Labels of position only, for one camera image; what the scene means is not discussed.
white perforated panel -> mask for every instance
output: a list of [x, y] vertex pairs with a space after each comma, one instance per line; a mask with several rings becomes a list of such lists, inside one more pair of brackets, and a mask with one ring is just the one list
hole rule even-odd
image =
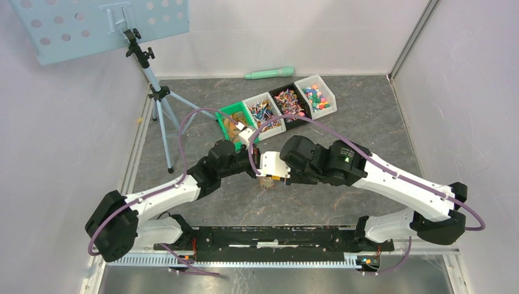
[[41, 64], [127, 46], [121, 31], [137, 28], [140, 42], [189, 31], [188, 0], [9, 0]]

black bin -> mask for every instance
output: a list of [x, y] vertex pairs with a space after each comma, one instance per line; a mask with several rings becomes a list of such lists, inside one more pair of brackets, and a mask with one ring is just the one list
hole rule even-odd
[[[299, 92], [299, 90], [297, 90], [296, 85], [294, 85], [293, 83], [269, 91], [269, 94], [272, 96], [272, 100], [274, 100], [275, 106], [279, 109], [279, 112], [282, 115], [285, 114], [283, 112], [283, 109], [281, 108], [281, 105], [277, 102], [275, 97], [278, 96], [281, 92], [286, 91], [287, 89], [294, 91], [295, 95], [297, 95], [297, 102], [299, 103], [301, 108], [303, 108], [303, 112], [305, 113], [305, 116], [307, 118], [311, 119], [312, 118], [312, 113], [310, 112], [310, 106], [308, 105], [306, 100], [303, 98], [303, 94], [301, 92]], [[301, 126], [301, 125], [307, 123], [306, 121], [304, 121], [302, 119], [296, 119], [296, 120], [291, 121], [291, 122], [286, 121], [286, 118], [284, 118], [284, 120], [285, 120], [286, 130], [293, 129], [295, 127], [298, 127], [298, 126]]]

green handle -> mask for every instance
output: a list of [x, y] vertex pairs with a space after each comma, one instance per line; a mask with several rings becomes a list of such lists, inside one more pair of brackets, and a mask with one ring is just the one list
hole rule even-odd
[[285, 66], [280, 69], [264, 70], [261, 72], [252, 72], [244, 75], [246, 80], [257, 80], [259, 78], [275, 78], [275, 77], [290, 77], [295, 70], [291, 66]]

cable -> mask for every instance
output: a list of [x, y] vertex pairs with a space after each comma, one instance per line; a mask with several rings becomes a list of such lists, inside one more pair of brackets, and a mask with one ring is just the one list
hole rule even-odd
[[383, 271], [378, 271], [376, 273], [372, 273], [369, 271], [360, 271], [360, 273], [362, 273], [363, 276], [378, 276], [379, 274], [389, 273], [389, 272], [394, 271], [395, 269], [401, 267], [409, 258], [409, 254], [411, 253], [411, 243], [412, 242], [413, 242], [413, 240], [411, 239], [411, 237], [409, 237], [409, 245], [407, 247], [407, 251], [404, 254], [404, 257], [402, 257], [402, 259], [396, 265], [394, 265], [388, 269], [385, 269]]
[[163, 213], [159, 214], [159, 216], [157, 217], [157, 219], [160, 219], [161, 216], [163, 216], [164, 214], [168, 214], [169, 217], [171, 217], [171, 213], [169, 211], [164, 211]]
[[376, 254], [375, 254], [375, 259], [377, 257], [380, 257], [380, 255], [382, 254], [382, 248], [379, 246], [377, 246], [377, 250], [376, 250]]
[[372, 266], [372, 265], [366, 265], [366, 266], [369, 267], [369, 268], [371, 268], [372, 270], [375, 270], [375, 271], [377, 271], [377, 270], [379, 269], [379, 268], [375, 268], [375, 267]]
[[[208, 111], [214, 111], [214, 112], [218, 112], [220, 114], [222, 114], [223, 116], [227, 117], [228, 119], [231, 120], [231, 122], [233, 122], [234, 124], [237, 124], [237, 122], [230, 116], [230, 115], [227, 115], [226, 113], [220, 111], [220, 110], [216, 110], [216, 109], [213, 109], [213, 108], [209, 108], [209, 107], [204, 107], [204, 108], [198, 108], [198, 109], [195, 109], [193, 111], [191, 111], [183, 120], [182, 120], [182, 124], [180, 126], [180, 129], [179, 129], [179, 135], [178, 135], [178, 140], [179, 140], [179, 151], [180, 151], [180, 154], [181, 154], [181, 158], [182, 158], [182, 161], [184, 163], [184, 170], [182, 172], [182, 176], [181, 178], [174, 184], [170, 185], [170, 186], [167, 186], [167, 187], [164, 187], [162, 189], [159, 189], [157, 191], [153, 191], [149, 194], [146, 194], [146, 195], [143, 195], [141, 198], [138, 198], [138, 199], [135, 199], [133, 201], [130, 201], [128, 202], [127, 204], [123, 205], [122, 207], [120, 207], [119, 209], [117, 209], [116, 211], [114, 211], [112, 214], [110, 214], [102, 223], [101, 225], [97, 228], [97, 230], [94, 232], [94, 234], [92, 235], [92, 238], [90, 239], [90, 242], [88, 244], [88, 253], [91, 255], [91, 256], [96, 256], [96, 255], [99, 255], [100, 252], [94, 252], [92, 250], [93, 246], [94, 246], [94, 241], [95, 239], [99, 236], [99, 233], [101, 232], [101, 230], [103, 230], [103, 228], [106, 227], [106, 225], [112, 220], [114, 219], [119, 213], [121, 213], [123, 210], [125, 210], [126, 208], [129, 208], [130, 206], [134, 205], [134, 204], [137, 204], [139, 202], [142, 202], [143, 200], [145, 199], [148, 199], [154, 195], [157, 195], [159, 193], [162, 193], [164, 191], [167, 191], [167, 190], [170, 190], [170, 189], [174, 189], [174, 188], [178, 188], [178, 186], [180, 184], [182, 184], [186, 177], [187, 177], [187, 160], [185, 158], [185, 154], [184, 154], [184, 149], [182, 147], [182, 132], [181, 130], [184, 129], [184, 126], [186, 124], [186, 122], [191, 118], [192, 115], [194, 115], [195, 113], [198, 113], [200, 111], [204, 111], [204, 110], [208, 110]], [[390, 170], [389, 168], [381, 165], [380, 163], [378, 163], [377, 161], [373, 160], [370, 156], [368, 156], [367, 154], [365, 154], [360, 148], [358, 148], [355, 144], [353, 144], [348, 138], [346, 138], [345, 136], [341, 135], [340, 133], [332, 130], [331, 128], [327, 127], [326, 125], [322, 124], [321, 122], [318, 122], [318, 121], [314, 121], [312, 119], [309, 119], [309, 118], [306, 118], [306, 117], [303, 117], [303, 116], [299, 116], [299, 115], [281, 115], [281, 116], [275, 116], [271, 119], [269, 119], [268, 121], [266, 121], [264, 124], [261, 125], [261, 127], [259, 127], [257, 130], [254, 131], [254, 133], [252, 134], [251, 138], [249, 139], [249, 141], [251, 142], [254, 142], [254, 140], [256, 140], [256, 138], [258, 137], [258, 135], [260, 134], [261, 130], [263, 128], [265, 128], [266, 126], [268, 126], [270, 123], [278, 120], [278, 119], [282, 119], [282, 118], [295, 118], [295, 119], [302, 119], [304, 121], [307, 121], [309, 123], [312, 123], [320, 128], [322, 128], [323, 130], [329, 132], [330, 134], [336, 136], [337, 138], [339, 138], [341, 141], [343, 141], [344, 143], [346, 143], [348, 146], [352, 147], [353, 150], [355, 150], [357, 153], [359, 153], [362, 157], [366, 158], [367, 161], [369, 161], [370, 163], [372, 163], [373, 165], [375, 165], [376, 167], [380, 168], [382, 171], [384, 172], [387, 172], [389, 173], [390, 175], [392, 176], [398, 176], [398, 174], [395, 172], [395, 171], [392, 171]], [[252, 169], [254, 170], [254, 172], [257, 174], [257, 175], [260, 175], [260, 172], [258, 171], [258, 169], [255, 167], [254, 163], [253, 163], [253, 159], [252, 159], [252, 150], [253, 148], [249, 148], [249, 153], [248, 153], [248, 158], [249, 158], [249, 161], [251, 163], [251, 167]], [[430, 188], [426, 185], [423, 185], [422, 183], [418, 183], [417, 181], [413, 180], [413, 179], [409, 179], [405, 176], [399, 176], [398, 178], [410, 183], [410, 184], [413, 184], [417, 187], [420, 187], [424, 190], [427, 190], [431, 193], [434, 193], [435, 195], [437, 196], [440, 196], [444, 199], [447, 199], [451, 202], [454, 202], [455, 204], [459, 205], [460, 207], [464, 208], [465, 210], [467, 210], [470, 214], [472, 214], [479, 222], [480, 224], [480, 227], [466, 227], [465, 230], [467, 231], [481, 231], [481, 230], [484, 230], [486, 225], [485, 225], [485, 222], [483, 221], [483, 219], [474, 211], [472, 210], [469, 206], [467, 206], [466, 204], [464, 204], [463, 202], [455, 199], [455, 198], [452, 198], [452, 197], [448, 197], [446, 194], [444, 193], [441, 193], [440, 191], [437, 191], [433, 188]], [[168, 250], [168, 252], [170, 252], [171, 254], [173, 254], [173, 256], [175, 256], [181, 263], [184, 263], [185, 261], [183, 259], [181, 259], [178, 255], [176, 255], [171, 249], [169, 249], [169, 247], [165, 246], [164, 244], [161, 244], [163, 247], [166, 247], [166, 249]], [[411, 252], [411, 237], [409, 237], [409, 247], [408, 247], [408, 250], [406, 252], [406, 254], [404, 255], [404, 257], [402, 258], [402, 260], [396, 264], [395, 266], [393, 266], [392, 268], [389, 268], [389, 269], [386, 269], [384, 271], [381, 271], [379, 273], [374, 273], [374, 275], [378, 275], [378, 274], [382, 274], [382, 273], [387, 273], [389, 271], [392, 271], [392, 270], [395, 270], [396, 268], [400, 267], [406, 260], [407, 258], [409, 257], [409, 253]], [[195, 271], [197, 271], [197, 273], [189, 273], [189, 274], [203, 274], [203, 275], [211, 275], [211, 276], [218, 276], [219, 274], [218, 273], [210, 273], [210, 272], [205, 272], [205, 271], [202, 271], [201, 269], [197, 269], [195, 268], [194, 266], [191, 266], [189, 265], [187, 262], [185, 263], [186, 266], [188, 266], [189, 268], [192, 268], [194, 269]]]
[[[482, 231], [485, 229], [486, 225], [485, 225], [485, 222], [483, 221], [483, 219], [472, 209], [470, 208], [468, 205], [466, 205], [465, 203], [457, 200], [456, 198], [453, 198], [453, 197], [448, 197], [445, 193], [442, 193], [432, 187], [428, 187], [422, 183], [419, 183], [413, 179], [410, 179], [406, 176], [403, 176], [403, 175], [399, 175], [397, 172], [385, 167], [384, 165], [380, 164], [379, 162], [377, 162], [376, 160], [374, 160], [373, 158], [371, 158], [368, 154], [366, 154], [364, 151], [362, 151], [359, 147], [357, 147], [355, 144], [353, 144], [348, 138], [346, 138], [344, 135], [332, 130], [331, 128], [327, 127], [325, 124], [321, 123], [321, 122], [318, 122], [318, 121], [314, 121], [310, 118], [307, 118], [307, 117], [304, 117], [304, 116], [300, 116], [300, 115], [280, 115], [280, 116], [275, 116], [269, 120], [267, 120], [266, 122], [264, 122], [257, 130], [254, 131], [254, 133], [252, 133], [252, 136], [249, 138], [249, 141], [250, 142], [254, 142], [254, 140], [256, 140], [256, 138], [258, 137], [258, 135], [260, 134], [261, 130], [263, 128], [265, 128], [266, 126], [268, 126], [270, 123], [280, 119], [280, 118], [295, 118], [295, 119], [302, 119], [304, 121], [307, 121], [309, 123], [312, 123], [318, 127], [320, 127], [321, 129], [325, 130], [326, 132], [336, 136], [339, 140], [341, 140], [342, 142], [346, 143], [348, 146], [350, 146], [353, 150], [355, 150], [357, 153], [359, 153], [362, 157], [366, 158], [367, 161], [369, 161], [371, 164], [373, 164], [374, 166], [380, 168], [383, 172], [386, 172], [390, 175], [392, 175], [393, 177], [396, 177], [398, 179], [402, 179], [403, 181], [406, 181], [407, 183], [410, 183], [412, 185], [415, 185], [419, 188], [422, 188], [423, 190], [426, 190], [428, 192], [431, 192], [443, 199], [446, 199], [450, 202], [454, 202], [455, 204], [459, 205], [460, 207], [464, 208], [465, 210], [467, 210], [470, 214], [472, 214], [472, 216], [479, 222], [479, 227], [465, 227], [465, 230], [466, 231]], [[250, 161], [250, 165], [252, 167], [252, 170], [254, 170], [254, 172], [257, 174], [257, 175], [260, 175], [261, 173], [258, 171], [258, 169], [256, 168], [256, 166], [254, 165], [253, 163], [253, 160], [252, 160], [252, 148], [249, 148], [249, 152], [248, 152], [248, 159]]]
[[175, 251], [171, 250], [166, 244], [164, 243], [160, 243], [159, 245], [161, 245], [162, 247], [164, 247], [164, 249], [166, 249], [169, 253], [171, 253], [173, 256], [175, 256], [175, 258], [181, 262], [183, 265], [187, 266], [188, 268], [190, 268], [191, 270], [194, 270], [196, 271], [195, 273], [193, 273], [192, 271], [181, 271], [179, 273], [182, 273], [182, 274], [199, 274], [199, 275], [203, 275], [203, 276], [214, 276], [214, 277], [217, 277], [220, 275], [220, 273], [213, 273], [213, 272], [210, 272], [210, 271], [203, 271], [199, 268], [195, 268], [194, 266], [190, 265], [188, 262], [186, 262], [184, 259], [182, 259], [180, 256], [178, 256]]

plastic bin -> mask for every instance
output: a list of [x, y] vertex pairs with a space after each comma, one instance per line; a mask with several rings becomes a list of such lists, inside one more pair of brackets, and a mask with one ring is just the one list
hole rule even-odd
[[[273, 98], [271, 97], [271, 95], [268, 92], [265, 92], [260, 95], [243, 100], [243, 104], [245, 105], [245, 108], [247, 109], [247, 114], [251, 117], [252, 122], [254, 123], [254, 127], [256, 129], [258, 128], [258, 124], [254, 120], [254, 117], [252, 116], [250, 110], [248, 109], [248, 106], [252, 106], [252, 105], [254, 105], [258, 102], [264, 101], [264, 100], [269, 101], [269, 103], [272, 107], [272, 112], [274, 113], [275, 116], [281, 115], [281, 112], [277, 108], [276, 104], [274, 103]], [[278, 127], [275, 127], [275, 128], [272, 128], [272, 129], [259, 133], [259, 140], [263, 141], [267, 138], [270, 138], [272, 136], [275, 136], [277, 134], [280, 134], [280, 133], [286, 131], [285, 121], [280, 119], [279, 122], [280, 122], [281, 126], [278, 126]]]
[[[276, 99], [274, 97], [278, 96], [282, 91], [285, 91], [287, 89], [294, 90], [295, 94], [297, 95], [297, 100], [299, 101], [299, 105], [301, 105], [301, 107], [303, 108], [303, 112], [305, 113], [305, 116], [307, 118], [312, 119], [312, 113], [310, 111], [311, 107], [308, 105], [308, 101], [305, 99], [304, 95], [297, 89], [296, 85], [293, 83], [288, 84], [286, 86], [279, 87], [272, 91], [269, 91], [269, 94], [271, 95], [272, 100], [274, 101], [274, 104], [279, 109], [279, 112], [281, 114], [284, 114], [283, 110], [281, 108], [281, 105], [276, 101]], [[302, 119], [296, 119], [296, 120], [290, 121], [290, 122], [286, 121], [286, 119], [284, 119], [284, 120], [285, 120], [286, 130], [293, 129], [295, 127], [298, 127], [298, 126], [301, 126], [301, 125], [307, 123], [306, 121], [304, 121]]]
[[[337, 111], [335, 95], [332, 93], [332, 91], [330, 91], [330, 88], [326, 86], [323, 79], [319, 75], [312, 75], [311, 77], [296, 81], [294, 84], [296, 84], [297, 89], [303, 94], [304, 99], [310, 106], [313, 119], [322, 118], [325, 115], [329, 115], [330, 113]], [[317, 111], [313, 110], [312, 104], [308, 101], [307, 96], [304, 94], [306, 88], [312, 87], [313, 85], [317, 85], [317, 88], [323, 94], [323, 98], [325, 98], [328, 104], [330, 104], [330, 107]]]
[[[247, 125], [254, 126], [254, 122], [253, 122], [252, 118], [250, 117], [250, 114], [247, 111], [247, 108], [244, 106], [243, 102], [238, 102], [238, 103], [235, 103], [235, 104], [232, 104], [232, 105], [220, 108], [220, 111], [223, 111], [224, 113], [227, 113], [228, 115], [232, 115], [233, 113], [241, 111], [241, 112], [243, 112], [243, 114], [245, 116], [245, 120], [247, 121]], [[223, 115], [221, 115], [220, 113], [216, 113], [216, 118], [218, 120], [218, 123], [220, 124], [220, 127], [222, 128], [223, 135], [225, 136], [225, 138], [227, 140], [230, 140], [230, 137], [227, 134], [227, 131], [225, 130], [225, 127], [223, 126], [223, 119], [225, 117]], [[254, 143], [258, 143], [259, 141], [260, 141], [259, 138], [257, 138], [254, 141]], [[234, 144], [234, 146], [235, 146], [235, 150], [238, 151], [238, 150], [240, 150], [240, 148], [242, 146], [242, 143], [241, 142], [237, 142], [237, 143]]]

